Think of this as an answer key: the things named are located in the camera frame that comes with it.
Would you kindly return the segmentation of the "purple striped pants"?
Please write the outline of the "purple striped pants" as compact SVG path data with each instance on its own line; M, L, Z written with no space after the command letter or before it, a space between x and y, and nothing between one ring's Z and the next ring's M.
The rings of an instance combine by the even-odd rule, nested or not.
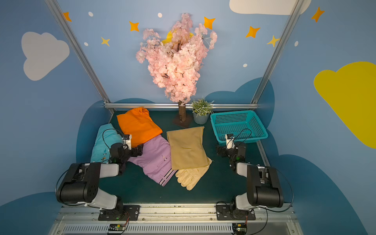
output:
M177 171L172 169L170 144L161 135L144 143L143 154L128 161L140 166L146 176L162 187Z

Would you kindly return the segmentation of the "teal plastic basket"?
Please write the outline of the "teal plastic basket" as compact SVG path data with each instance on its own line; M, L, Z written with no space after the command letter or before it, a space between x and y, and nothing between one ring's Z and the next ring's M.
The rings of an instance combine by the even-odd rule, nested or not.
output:
M213 113L211 125L217 142L226 145L226 135L233 134L236 142L256 143L268 138L268 133L257 114L252 110Z

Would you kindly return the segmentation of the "tan long pants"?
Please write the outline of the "tan long pants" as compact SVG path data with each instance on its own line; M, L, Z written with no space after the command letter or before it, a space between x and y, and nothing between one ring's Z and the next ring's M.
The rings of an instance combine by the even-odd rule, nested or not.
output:
M166 134L173 170L199 168L210 164L203 148L203 126L168 131Z

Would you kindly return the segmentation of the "folded orange garment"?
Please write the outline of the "folded orange garment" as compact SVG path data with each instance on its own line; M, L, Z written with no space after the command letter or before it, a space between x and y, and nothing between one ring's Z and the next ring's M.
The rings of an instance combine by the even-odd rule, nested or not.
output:
M122 132L132 136L132 148L148 142L163 132L144 107L134 108L125 114L117 115L117 121Z

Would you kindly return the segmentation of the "folded teal garment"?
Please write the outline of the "folded teal garment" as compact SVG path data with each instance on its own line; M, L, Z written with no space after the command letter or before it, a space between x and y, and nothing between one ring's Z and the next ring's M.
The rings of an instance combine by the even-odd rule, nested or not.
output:
M102 125L97 134L95 145L92 150L90 162L108 163L110 158L110 147L113 144L121 143L122 136L112 124Z

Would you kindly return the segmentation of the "cream leather glove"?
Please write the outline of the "cream leather glove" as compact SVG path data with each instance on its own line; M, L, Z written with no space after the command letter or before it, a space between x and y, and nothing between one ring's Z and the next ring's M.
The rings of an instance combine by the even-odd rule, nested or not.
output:
M210 158L207 160L209 162L207 166L178 170L175 174L177 182L186 190L191 191L208 171L212 160Z

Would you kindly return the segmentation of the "small potted green plant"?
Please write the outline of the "small potted green plant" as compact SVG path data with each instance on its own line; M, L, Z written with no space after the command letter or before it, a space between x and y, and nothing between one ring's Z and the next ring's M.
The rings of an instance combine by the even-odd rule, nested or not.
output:
M192 102L193 119L199 125L204 125L213 111L213 101L204 98Z

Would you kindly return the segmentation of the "right green circuit board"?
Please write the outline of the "right green circuit board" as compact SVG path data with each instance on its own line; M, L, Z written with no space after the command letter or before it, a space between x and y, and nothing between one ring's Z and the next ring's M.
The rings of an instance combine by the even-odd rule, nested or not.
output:
M232 235L246 235L247 226L244 223L233 223L232 224Z

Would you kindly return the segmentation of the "left green circuit board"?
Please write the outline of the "left green circuit board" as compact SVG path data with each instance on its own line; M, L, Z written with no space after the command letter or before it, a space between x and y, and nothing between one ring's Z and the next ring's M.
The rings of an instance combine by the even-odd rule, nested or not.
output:
M125 224L110 224L107 233L109 234L121 234L125 231L127 226Z

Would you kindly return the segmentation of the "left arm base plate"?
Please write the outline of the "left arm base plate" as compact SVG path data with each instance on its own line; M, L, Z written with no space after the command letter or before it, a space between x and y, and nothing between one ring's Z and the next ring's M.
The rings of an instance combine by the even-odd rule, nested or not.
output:
M100 210L98 221L137 221L139 205L122 205L112 210Z

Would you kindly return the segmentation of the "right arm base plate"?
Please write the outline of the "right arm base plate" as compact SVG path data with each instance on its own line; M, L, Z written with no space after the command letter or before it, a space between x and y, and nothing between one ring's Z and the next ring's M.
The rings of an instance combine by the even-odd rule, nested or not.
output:
M221 221L256 220L254 211L239 210L235 206L231 206L228 204L223 204L223 203L216 204L215 210L216 210L217 220L221 220Z

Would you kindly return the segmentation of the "aluminium front rail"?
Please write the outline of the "aluminium front rail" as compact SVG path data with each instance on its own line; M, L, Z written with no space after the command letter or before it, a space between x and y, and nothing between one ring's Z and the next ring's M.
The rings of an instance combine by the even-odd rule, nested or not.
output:
M256 220L217 220L215 205L133 203L139 205L137 221L98 221L99 210L62 207L51 235L231 235L233 223L244 223L246 235L301 235L303 231L292 208L282 212L254 209ZM110 224L125 224L121 234L107 233Z

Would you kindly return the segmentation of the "right aluminium frame post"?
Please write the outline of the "right aluminium frame post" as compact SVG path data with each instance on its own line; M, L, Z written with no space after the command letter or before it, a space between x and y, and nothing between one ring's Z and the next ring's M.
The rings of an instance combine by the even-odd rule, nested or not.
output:
M262 96L262 93L280 59L280 56L282 55L283 53L283 50L290 38L290 35L291 33L293 32L294 30L294 27L298 21L298 18L301 14L301 10L303 9L303 5L304 5L305 1L304 0L298 0L295 2L293 8L292 8L292 12L285 24L285 27L282 31L282 34L281 34L281 37L280 37L280 40L277 44L277 46L275 47L274 51L273 51L273 54L272 54L272 57L268 63L268 66L265 70L265 73L262 77L262 79L260 80L259 84L258 84L258 87L254 93L254 96L252 98L252 101L251 101L251 104L252 105L257 105L258 102L259 102L259 99L261 98Z

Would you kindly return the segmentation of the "aluminium frame post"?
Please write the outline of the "aluminium frame post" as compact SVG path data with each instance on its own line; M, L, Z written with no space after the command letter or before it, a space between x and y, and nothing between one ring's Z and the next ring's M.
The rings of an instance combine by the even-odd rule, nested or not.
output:
M57 21L58 25L62 29L65 37L67 38L69 44L71 45L73 51L77 55L79 61L81 62L84 70L86 71L87 75L89 76L91 82L95 86L96 90L98 91L99 95L101 96L104 103L111 103L107 93L104 90L103 85L100 82L96 72L94 71L93 67L91 66L87 56L85 55L83 48L81 47L79 41L77 40L73 30L70 27L69 21L65 18L61 7L59 6L58 2L55 0L45 0L47 7L49 8L50 12L54 16L55 20Z
M298 21L298 18L301 14L301 10L303 9L303 5L304 5L305 1L304 0L298 0L295 2L293 8L292 8L292 12L285 24L285 27L282 31L282 34L281 34L281 37L280 37L280 40L277 44L277 46L275 47L274 51L273 51L273 54L272 54L272 57L268 63L268 66L265 70L265 73L262 77L262 79L260 80L259 84L258 84L258 87L254 93L254 96L252 98L252 101L251 101L251 104L252 105L257 105L258 102L259 102L259 99L261 98L262 96L262 93L280 59L280 56L282 55L283 53L283 50L290 38L290 35L291 33L293 32L294 30L294 27Z

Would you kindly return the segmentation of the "left aluminium frame post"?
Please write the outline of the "left aluminium frame post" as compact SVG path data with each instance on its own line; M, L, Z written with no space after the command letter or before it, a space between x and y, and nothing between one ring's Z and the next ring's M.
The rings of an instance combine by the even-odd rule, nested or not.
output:
M81 47L79 41L77 40L73 30L70 27L69 21L65 18L61 7L59 6L58 2L55 0L45 0L47 7L49 8L50 12L54 16L55 20L57 21L58 25L62 29L65 37L67 38L69 44L71 45L73 51L77 55L79 61L81 62L84 70L86 71L87 75L89 76L91 82L95 86L96 90L98 91L99 95L101 96L104 103L111 103L107 93L104 90L103 85L100 82L96 72L94 71L93 67L91 66L87 56L85 55L83 48Z

